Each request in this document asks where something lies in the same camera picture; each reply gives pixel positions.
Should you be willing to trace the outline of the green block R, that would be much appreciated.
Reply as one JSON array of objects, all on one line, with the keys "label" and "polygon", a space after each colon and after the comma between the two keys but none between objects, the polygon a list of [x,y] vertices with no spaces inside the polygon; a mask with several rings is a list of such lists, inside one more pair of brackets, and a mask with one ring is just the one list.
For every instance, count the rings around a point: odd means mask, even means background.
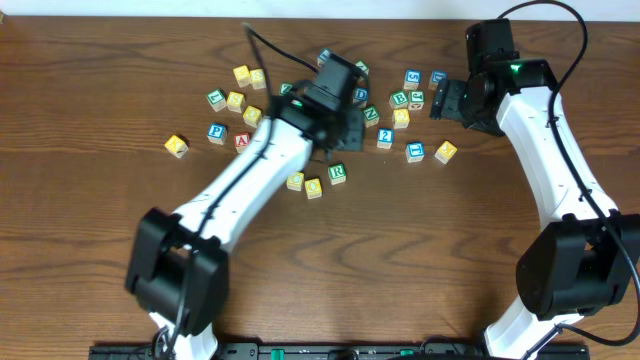
[{"label": "green block R", "polygon": [[329,166],[328,175],[332,185],[344,183],[347,179],[346,169],[341,163]]}]

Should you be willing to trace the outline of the yellow block C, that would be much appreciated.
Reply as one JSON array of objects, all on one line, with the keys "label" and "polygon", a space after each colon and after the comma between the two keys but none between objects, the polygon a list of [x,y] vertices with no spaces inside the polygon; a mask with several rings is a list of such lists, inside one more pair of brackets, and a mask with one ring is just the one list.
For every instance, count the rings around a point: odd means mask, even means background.
[{"label": "yellow block C", "polygon": [[304,186],[305,178],[302,172],[294,172],[288,176],[286,186],[289,190],[300,192]]}]

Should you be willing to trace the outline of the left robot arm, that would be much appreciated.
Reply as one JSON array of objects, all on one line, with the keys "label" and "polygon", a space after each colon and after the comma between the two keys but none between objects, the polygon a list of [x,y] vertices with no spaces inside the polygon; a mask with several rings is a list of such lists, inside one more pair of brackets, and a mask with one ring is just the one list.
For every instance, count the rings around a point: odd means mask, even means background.
[{"label": "left robot arm", "polygon": [[158,325],[155,359],[210,359],[212,325],[230,288],[229,257],[240,235],[315,149],[359,151],[364,119],[354,96],[366,72],[332,54],[312,81],[269,101],[249,145],[200,194],[172,213],[141,219],[125,287]]}]

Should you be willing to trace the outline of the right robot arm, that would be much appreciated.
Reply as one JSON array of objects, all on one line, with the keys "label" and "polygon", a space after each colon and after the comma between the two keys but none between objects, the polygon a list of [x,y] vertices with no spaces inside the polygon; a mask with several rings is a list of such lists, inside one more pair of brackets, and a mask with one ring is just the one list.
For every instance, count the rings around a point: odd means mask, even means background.
[{"label": "right robot arm", "polygon": [[534,359],[564,330],[638,282],[639,217],[623,215],[587,165],[544,59],[523,59],[507,18],[465,33],[467,80],[440,80],[430,116],[505,136],[534,195],[541,233],[516,266],[518,295],[483,333],[487,354]]}]

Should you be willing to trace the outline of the blue block right D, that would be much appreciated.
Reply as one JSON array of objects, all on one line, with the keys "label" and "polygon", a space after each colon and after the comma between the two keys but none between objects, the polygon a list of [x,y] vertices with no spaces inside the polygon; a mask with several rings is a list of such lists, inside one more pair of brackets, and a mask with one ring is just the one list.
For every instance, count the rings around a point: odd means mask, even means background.
[{"label": "blue block right D", "polygon": [[439,83],[446,79],[448,77],[448,73],[444,72],[444,71],[440,71],[440,70],[434,70],[431,73],[430,79],[429,79],[429,84],[428,84],[428,89],[429,90],[436,90]]}]

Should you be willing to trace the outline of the blue block d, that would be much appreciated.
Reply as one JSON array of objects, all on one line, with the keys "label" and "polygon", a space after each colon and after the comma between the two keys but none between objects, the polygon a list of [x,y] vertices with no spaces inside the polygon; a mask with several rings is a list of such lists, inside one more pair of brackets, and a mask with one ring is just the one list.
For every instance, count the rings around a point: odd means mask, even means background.
[{"label": "blue block d", "polygon": [[431,73],[430,79],[429,79],[429,84],[428,84],[428,89],[429,90],[436,90],[439,83],[446,79],[448,77],[448,73],[444,72],[444,71],[440,71],[440,70],[434,70]]},{"label": "blue block d", "polygon": [[353,93],[353,104],[358,108],[365,108],[369,99],[369,89],[366,87],[357,87]]}]

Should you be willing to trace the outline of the blue block 2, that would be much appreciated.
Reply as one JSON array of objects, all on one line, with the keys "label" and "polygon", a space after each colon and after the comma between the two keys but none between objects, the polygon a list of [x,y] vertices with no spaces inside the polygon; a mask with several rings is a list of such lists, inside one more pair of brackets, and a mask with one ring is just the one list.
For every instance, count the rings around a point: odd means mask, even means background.
[{"label": "blue block 2", "polygon": [[390,149],[394,142],[394,130],[380,128],[377,135],[377,147],[380,149]]}]

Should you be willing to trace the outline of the blue block 5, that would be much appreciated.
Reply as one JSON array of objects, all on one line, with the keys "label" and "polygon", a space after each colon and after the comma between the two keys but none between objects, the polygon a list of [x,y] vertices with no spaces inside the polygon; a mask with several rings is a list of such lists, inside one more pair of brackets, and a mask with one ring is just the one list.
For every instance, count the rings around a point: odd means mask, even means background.
[{"label": "blue block 5", "polygon": [[408,69],[405,73],[403,89],[415,91],[419,88],[422,73],[419,70]]}]

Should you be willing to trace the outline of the yellow block right cluster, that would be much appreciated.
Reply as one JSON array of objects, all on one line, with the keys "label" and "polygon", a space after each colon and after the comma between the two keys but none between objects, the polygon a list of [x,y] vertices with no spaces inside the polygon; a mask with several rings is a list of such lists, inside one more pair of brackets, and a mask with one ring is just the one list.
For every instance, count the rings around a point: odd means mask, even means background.
[{"label": "yellow block right cluster", "polygon": [[407,108],[395,109],[392,115],[394,129],[407,128],[410,123],[410,113]]}]

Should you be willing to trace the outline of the yellow block cluster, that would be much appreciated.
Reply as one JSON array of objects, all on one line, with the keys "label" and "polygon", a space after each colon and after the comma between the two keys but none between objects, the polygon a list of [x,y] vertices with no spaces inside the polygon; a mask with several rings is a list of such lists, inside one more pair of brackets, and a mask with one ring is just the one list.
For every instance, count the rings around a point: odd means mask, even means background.
[{"label": "yellow block cluster", "polygon": [[407,108],[395,109],[392,115],[394,129],[407,128],[410,123],[410,113]]},{"label": "yellow block cluster", "polygon": [[246,125],[257,128],[259,123],[262,121],[263,114],[262,111],[254,106],[247,106],[243,113],[243,120]]}]

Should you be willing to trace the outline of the green block 4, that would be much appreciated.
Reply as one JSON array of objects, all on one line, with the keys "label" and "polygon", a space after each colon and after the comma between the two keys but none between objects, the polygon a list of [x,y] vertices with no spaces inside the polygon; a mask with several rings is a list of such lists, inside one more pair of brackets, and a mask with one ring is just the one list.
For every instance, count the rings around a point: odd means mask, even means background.
[{"label": "green block 4", "polygon": [[369,74],[369,66],[363,61],[363,60],[358,60],[355,65],[361,69],[366,75]]}]

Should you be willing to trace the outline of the blue block top L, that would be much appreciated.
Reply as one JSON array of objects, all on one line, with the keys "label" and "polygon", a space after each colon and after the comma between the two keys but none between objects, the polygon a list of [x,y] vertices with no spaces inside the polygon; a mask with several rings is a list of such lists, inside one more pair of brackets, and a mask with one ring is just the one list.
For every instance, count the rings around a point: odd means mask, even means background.
[{"label": "blue block top L", "polygon": [[326,61],[330,58],[331,51],[328,48],[324,48],[317,57],[317,64],[319,67],[323,67]]}]

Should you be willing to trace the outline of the yellow block S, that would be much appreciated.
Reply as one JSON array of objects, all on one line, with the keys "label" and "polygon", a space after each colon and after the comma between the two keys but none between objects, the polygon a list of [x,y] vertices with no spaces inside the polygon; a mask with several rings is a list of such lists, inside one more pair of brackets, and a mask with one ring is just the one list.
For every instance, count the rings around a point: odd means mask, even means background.
[{"label": "yellow block S", "polygon": [[251,86],[254,90],[265,89],[267,81],[263,69],[253,69],[249,72]]}]

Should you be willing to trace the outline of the blue block P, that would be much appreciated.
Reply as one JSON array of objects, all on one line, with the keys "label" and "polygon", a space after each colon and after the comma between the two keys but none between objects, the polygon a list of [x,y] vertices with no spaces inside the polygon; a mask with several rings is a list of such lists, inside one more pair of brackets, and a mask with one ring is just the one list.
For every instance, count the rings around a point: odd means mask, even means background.
[{"label": "blue block P", "polygon": [[227,137],[227,129],[224,125],[212,123],[207,133],[208,140],[217,145],[223,145]]}]

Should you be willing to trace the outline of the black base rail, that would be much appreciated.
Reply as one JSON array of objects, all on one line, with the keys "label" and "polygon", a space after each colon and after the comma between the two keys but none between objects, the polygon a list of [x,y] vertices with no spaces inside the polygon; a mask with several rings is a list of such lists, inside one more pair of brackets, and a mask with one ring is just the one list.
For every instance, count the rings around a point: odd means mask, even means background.
[{"label": "black base rail", "polygon": [[[256,343],[228,343],[213,355],[218,360],[384,360],[398,357],[412,359],[486,359],[479,346],[464,343],[429,342],[425,345],[260,345]],[[89,360],[152,360],[149,345],[92,346]]]}]

